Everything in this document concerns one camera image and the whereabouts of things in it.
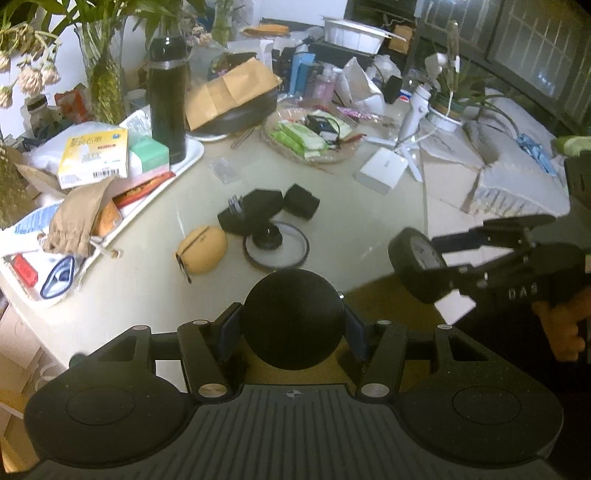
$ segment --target brown paper envelope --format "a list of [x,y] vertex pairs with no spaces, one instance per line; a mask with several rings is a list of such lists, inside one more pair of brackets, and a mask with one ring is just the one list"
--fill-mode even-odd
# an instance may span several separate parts
[[224,76],[192,89],[185,110],[191,130],[277,87],[281,79],[257,59],[250,59]]
[[26,165],[22,153],[18,150],[7,147],[7,151],[8,158],[16,165],[20,174],[29,182],[29,185],[36,189],[37,193],[47,193],[57,198],[66,197],[54,175]]

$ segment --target screw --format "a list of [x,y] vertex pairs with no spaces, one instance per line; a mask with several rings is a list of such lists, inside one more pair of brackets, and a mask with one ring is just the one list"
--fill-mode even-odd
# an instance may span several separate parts
[[197,392],[205,398],[218,398],[228,393],[228,389],[220,383],[208,383],[201,385]]
[[390,393],[390,389],[381,383],[368,383],[361,387],[361,393],[366,397],[382,398]]

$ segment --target white cable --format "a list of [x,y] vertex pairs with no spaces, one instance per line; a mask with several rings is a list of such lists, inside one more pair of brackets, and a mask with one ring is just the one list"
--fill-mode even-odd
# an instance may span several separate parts
[[41,382],[44,381],[45,383],[50,382],[51,380],[57,378],[57,375],[46,375],[47,372],[52,367],[57,367],[59,364],[57,362],[51,362],[44,367],[39,369],[39,378],[35,382],[35,391],[38,391],[41,388]]

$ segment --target plastic bag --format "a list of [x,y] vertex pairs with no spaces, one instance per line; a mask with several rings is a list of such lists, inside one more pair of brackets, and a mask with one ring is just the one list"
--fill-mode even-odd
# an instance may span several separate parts
[[386,108],[384,94],[368,78],[353,57],[343,68],[336,82],[335,91],[345,106],[353,107],[361,112],[383,115]]
[[25,158],[29,166],[57,175],[57,169],[60,166],[61,158],[70,137],[79,137],[94,132],[106,132],[117,128],[119,128],[117,125],[102,124],[100,122],[85,122],[72,125],[39,148],[23,154],[23,158]]
[[400,69],[388,55],[376,55],[373,65],[370,65],[365,73],[378,87],[385,85],[391,76],[402,78]]

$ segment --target white tissue box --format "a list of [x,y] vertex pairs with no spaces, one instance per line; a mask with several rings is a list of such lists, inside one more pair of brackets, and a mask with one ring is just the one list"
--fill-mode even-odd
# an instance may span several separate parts
[[366,187],[386,195],[396,186],[406,167],[406,158],[382,147],[361,167],[355,178]]

